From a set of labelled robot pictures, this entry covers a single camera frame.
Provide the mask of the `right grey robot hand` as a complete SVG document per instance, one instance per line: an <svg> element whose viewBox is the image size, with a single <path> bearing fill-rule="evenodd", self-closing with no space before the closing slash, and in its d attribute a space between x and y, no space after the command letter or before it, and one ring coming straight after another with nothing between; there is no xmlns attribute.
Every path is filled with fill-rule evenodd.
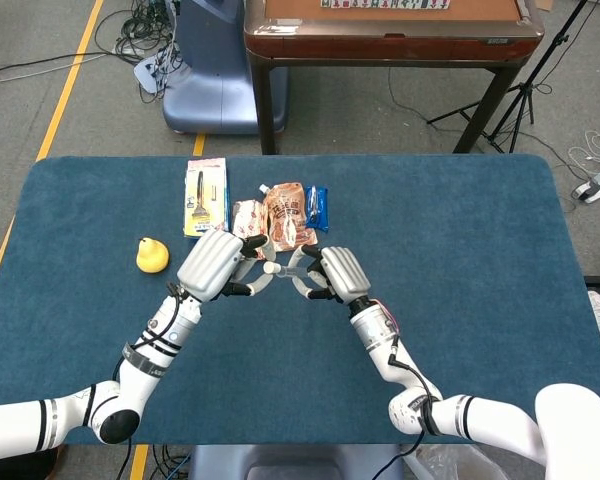
<svg viewBox="0 0 600 480"><path fill-rule="evenodd" d="M287 267L296 268L305 258L312 262L305 275L293 275L299 294L309 300L331 300L348 305L366 297L371 284L353 252L346 247L303 245L292 254Z"/></svg>

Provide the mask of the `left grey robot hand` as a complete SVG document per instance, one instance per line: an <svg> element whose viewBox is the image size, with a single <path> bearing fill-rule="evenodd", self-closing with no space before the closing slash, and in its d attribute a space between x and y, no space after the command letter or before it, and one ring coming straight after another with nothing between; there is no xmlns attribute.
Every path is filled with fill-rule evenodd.
<svg viewBox="0 0 600 480"><path fill-rule="evenodd" d="M258 261L261 250L266 261L274 261L273 242L265 234L240 238L224 230L208 230L196 242L177 272L180 286L198 303L218 296L255 296L271 282L262 273L251 283L242 283Z"/></svg>

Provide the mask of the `yellow pear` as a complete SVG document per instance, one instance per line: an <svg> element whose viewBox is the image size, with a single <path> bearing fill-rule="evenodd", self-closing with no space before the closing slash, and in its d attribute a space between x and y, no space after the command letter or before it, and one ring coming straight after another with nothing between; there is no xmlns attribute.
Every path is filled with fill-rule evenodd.
<svg viewBox="0 0 600 480"><path fill-rule="evenodd" d="M143 237L138 242L136 265L144 273L157 274L169 263L169 250L159 240Z"/></svg>

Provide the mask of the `red white snack bag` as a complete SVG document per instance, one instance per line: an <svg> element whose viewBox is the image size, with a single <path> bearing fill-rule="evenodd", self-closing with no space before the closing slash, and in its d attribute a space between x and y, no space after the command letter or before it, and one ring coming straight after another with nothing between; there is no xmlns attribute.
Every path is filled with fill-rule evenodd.
<svg viewBox="0 0 600 480"><path fill-rule="evenodd" d="M232 207L232 233L247 239L268 234L268 210L258 200L236 201Z"/></svg>

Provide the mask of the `yellow blue razor box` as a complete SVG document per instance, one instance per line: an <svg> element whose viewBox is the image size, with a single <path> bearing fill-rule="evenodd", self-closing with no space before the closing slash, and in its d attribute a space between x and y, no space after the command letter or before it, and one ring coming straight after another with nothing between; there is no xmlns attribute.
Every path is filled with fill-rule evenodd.
<svg viewBox="0 0 600 480"><path fill-rule="evenodd" d="M225 158L190 160L185 174L183 233L199 238L207 230L229 230Z"/></svg>

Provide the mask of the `blue cookie packet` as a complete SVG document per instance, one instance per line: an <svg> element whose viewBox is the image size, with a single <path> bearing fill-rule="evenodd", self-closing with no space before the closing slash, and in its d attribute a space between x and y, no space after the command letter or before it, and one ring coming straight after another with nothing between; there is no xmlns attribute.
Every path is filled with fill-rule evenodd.
<svg viewBox="0 0 600 480"><path fill-rule="evenodd" d="M322 186L311 185L305 188L305 225L308 228L318 229L327 233L329 231L328 189Z"/></svg>

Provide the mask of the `orange spout pouch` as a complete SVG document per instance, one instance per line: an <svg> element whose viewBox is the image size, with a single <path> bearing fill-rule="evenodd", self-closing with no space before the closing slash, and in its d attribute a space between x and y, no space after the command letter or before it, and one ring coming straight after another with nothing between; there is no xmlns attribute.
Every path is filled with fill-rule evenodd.
<svg viewBox="0 0 600 480"><path fill-rule="evenodd" d="M315 230L307 226L305 193L301 183L290 182L272 187L261 184L268 215L268 235L276 252L293 251L318 243Z"/></svg>

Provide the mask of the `blue felt table cover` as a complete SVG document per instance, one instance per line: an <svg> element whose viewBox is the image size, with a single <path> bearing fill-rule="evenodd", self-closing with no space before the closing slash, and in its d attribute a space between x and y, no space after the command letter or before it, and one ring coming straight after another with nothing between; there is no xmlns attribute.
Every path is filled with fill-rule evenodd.
<svg viewBox="0 0 600 480"><path fill-rule="evenodd" d="M0 267L0 404L111 377L191 249L183 157L48 158L29 171ZM534 409L546 385L600 396L600 337L552 171L536 155L232 156L261 184L328 189L322 245L352 250L446 397ZM169 250L157 274L138 242ZM287 279L220 297L149 399L138 443L397 443L385 382L335 301Z"/></svg>

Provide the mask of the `blue grey robot torso base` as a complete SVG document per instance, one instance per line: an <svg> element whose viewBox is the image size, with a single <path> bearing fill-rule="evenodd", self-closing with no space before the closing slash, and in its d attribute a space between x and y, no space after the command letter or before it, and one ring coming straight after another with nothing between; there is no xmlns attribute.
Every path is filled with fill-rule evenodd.
<svg viewBox="0 0 600 480"><path fill-rule="evenodd" d="M404 480L393 444L202 445L188 480Z"/></svg>

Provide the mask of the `white floor socket box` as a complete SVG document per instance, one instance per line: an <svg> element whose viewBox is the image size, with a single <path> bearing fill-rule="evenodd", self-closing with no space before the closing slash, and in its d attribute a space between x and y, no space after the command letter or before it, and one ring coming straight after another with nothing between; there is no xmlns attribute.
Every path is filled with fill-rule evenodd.
<svg viewBox="0 0 600 480"><path fill-rule="evenodd" d="M133 69L142 90L149 94L162 92L168 83L169 60L165 52L141 60Z"/></svg>

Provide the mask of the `brown mahjong table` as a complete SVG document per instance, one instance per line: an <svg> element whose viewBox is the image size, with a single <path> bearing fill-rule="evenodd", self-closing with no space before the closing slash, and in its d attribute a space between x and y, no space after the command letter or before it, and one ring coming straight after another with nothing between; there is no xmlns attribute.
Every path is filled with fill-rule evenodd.
<svg viewBox="0 0 600 480"><path fill-rule="evenodd" d="M270 72L291 66L486 69L482 127L539 46L535 0L451 0L445 10L331 9L320 0L245 0L244 42L251 66L261 151L277 152ZM461 135L468 153L477 134Z"/></svg>

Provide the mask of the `white power strip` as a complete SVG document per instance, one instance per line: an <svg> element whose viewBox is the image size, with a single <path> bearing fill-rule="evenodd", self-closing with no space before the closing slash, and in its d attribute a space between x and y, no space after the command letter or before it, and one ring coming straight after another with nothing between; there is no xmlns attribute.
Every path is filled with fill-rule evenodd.
<svg viewBox="0 0 600 480"><path fill-rule="evenodd" d="M592 203L600 199L600 172L595 174L589 181L578 186L572 197L584 203Z"/></svg>

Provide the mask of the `black tripod stand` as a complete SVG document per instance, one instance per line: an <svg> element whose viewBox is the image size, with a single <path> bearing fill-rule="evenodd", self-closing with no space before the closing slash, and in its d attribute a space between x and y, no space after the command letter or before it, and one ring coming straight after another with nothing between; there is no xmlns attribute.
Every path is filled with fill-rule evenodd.
<svg viewBox="0 0 600 480"><path fill-rule="evenodd" d="M537 87L544 84L548 77L554 72L562 61L562 58L577 39L580 29L582 29L588 21L588 17L586 17L581 23L579 32L571 34L570 30L588 3L589 0L577 0L576 6L558 32L553 36L549 46L528 77L522 82L518 82L517 84L510 83L508 85L507 90L501 95L500 100L503 100L509 93L514 93L515 96L491 130L487 130L488 121L486 121L485 125L482 127L475 126L476 120L481 118L480 109L487 98L487 94L484 94L479 101L463 105L439 116L427 119L426 125L437 129L439 122L454 116L459 116L466 123L466 128L463 130L462 135L465 135L466 133L476 133L478 138L484 139L497 153L513 153L521 133L522 120L525 114L528 114L531 125L535 123L533 103L534 92L537 90ZM561 53L561 56L556 61L555 65L549 69L542 79L539 79L546 64L554 53L562 46L564 46L564 51Z"/></svg>

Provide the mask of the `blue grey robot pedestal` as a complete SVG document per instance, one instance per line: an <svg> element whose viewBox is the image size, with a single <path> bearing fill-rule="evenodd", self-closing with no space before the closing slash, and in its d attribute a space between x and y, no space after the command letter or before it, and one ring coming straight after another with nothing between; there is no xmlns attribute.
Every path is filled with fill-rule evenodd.
<svg viewBox="0 0 600 480"><path fill-rule="evenodd" d="M166 124L182 133L258 134L244 0L178 2L172 20L183 63L167 79Z"/></svg>

